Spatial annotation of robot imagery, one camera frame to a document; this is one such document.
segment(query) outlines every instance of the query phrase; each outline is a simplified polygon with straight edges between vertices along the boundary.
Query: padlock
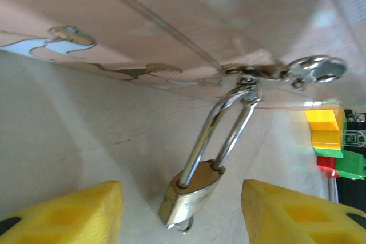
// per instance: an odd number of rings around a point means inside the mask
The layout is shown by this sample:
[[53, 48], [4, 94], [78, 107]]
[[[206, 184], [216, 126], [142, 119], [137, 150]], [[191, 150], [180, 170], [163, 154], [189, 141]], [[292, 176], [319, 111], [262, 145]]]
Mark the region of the padlock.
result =
[[[177, 226], [183, 233], [191, 228], [193, 216], [204, 207], [225, 173], [222, 164], [252, 116], [260, 95], [258, 78], [241, 78], [237, 87], [223, 96], [212, 108], [185, 168], [171, 180], [160, 206], [159, 216], [167, 228]], [[242, 111], [216, 159], [200, 162], [212, 132], [225, 111], [239, 101], [243, 104]], [[185, 220], [189, 220], [189, 224], [187, 228], [181, 229], [179, 223]]]

